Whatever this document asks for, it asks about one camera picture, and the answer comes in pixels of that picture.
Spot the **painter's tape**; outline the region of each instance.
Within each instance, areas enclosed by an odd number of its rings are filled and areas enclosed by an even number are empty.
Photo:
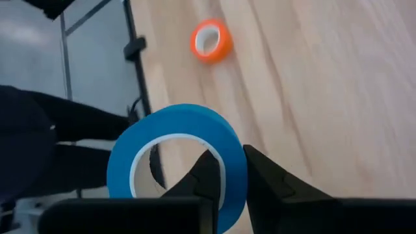
[[[221,177],[218,233],[227,231],[244,209],[247,161],[232,127],[206,107],[172,105],[127,129],[117,140],[109,160],[107,186],[110,197],[135,198],[134,174],[140,158],[153,145],[172,138],[197,140],[218,160]]]

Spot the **black fabric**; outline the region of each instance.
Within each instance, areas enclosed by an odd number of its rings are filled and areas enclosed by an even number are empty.
[[[109,151],[56,143],[116,140],[129,126],[125,117],[9,86],[0,86],[0,111],[0,203],[105,185]]]

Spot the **white cardboard core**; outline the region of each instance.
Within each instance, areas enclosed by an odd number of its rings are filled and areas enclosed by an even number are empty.
[[[205,46],[205,41],[212,35],[215,35],[217,40],[216,40],[216,44],[214,46],[214,48],[212,48],[210,51],[206,52],[204,50],[204,46]],[[218,29],[218,27],[214,26],[214,25],[208,25],[206,27],[204,27],[203,29],[199,30],[198,33],[196,34],[196,38],[195,38],[195,48],[196,50],[202,54],[202,55],[207,55],[211,52],[213,52],[219,45],[220,43],[220,30]]]
[[[214,149],[214,147],[212,145],[210,145],[208,142],[204,141],[203,139],[196,137],[196,136],[192,136],[189,134],[184,134],[184,133],[175,133],[175,134],[169,134],[169,135],[164,135],[164,136],[160,136],[150,142],[148,142],[146,145],[144,145],[136,154],[133,163],[131,164],[131,168],[130,168],[130,191],[131,191],[131,195],[136,198],[137,197],[137,193],[136,193],[136,188],[135,188],[135,172],[136,172],[136,168],[138,166],[138,163],[140,161],[140,159],[142,158],[143,154],[145,154],[145,152],[147,152],[148,150],[150,150],[150,148],[158,143],[161,143],[165,140],[170,140],[170,139],[174,139],[174,138],[185,138],[185,139],[190,139],[190,140],[197,140],[200,144],[202,144],[203,146],[205,146],[215,157],[215,159],[218,161],[219,165],[220,165],[220,184],[221,184],[221,189],[220,189],[220,201],[218,202],[218,209],[221,209],[222,204],[224,203],[224,196],[226,193],[226,167],[224,166],[224,162],[220,156],[220,154]]]

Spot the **wood grain surface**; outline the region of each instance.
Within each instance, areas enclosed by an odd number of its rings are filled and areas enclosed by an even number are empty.
[[[132,0],[153,111],[210,107],[243,144],[333,196],[416,198],[416,1]],[[189,49],[220,18],[234,52]],[[202,151],[162,145],[169,181]],[[231,230],[251,233],[250,221]]]

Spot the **tape roll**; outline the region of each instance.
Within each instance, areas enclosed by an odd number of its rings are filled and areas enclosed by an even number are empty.
[[[172,105],[129,127],[117,140],[107,168],[111,198],[135,198],[134,175],[143,154],[172,138],[203,144],[220,165],[221,194],[218,233],[227,231],[244,209],[247,161],[232,127],[215,111],[193,104]]]
[[[210,38],[216,38],[216,41],[212,49],[206,49],[205,43]],[[223,60],[231,52],[233,40],[221,21],[208,19],[200,23],[192,33],[190,48],[200,60],[215,63]]]

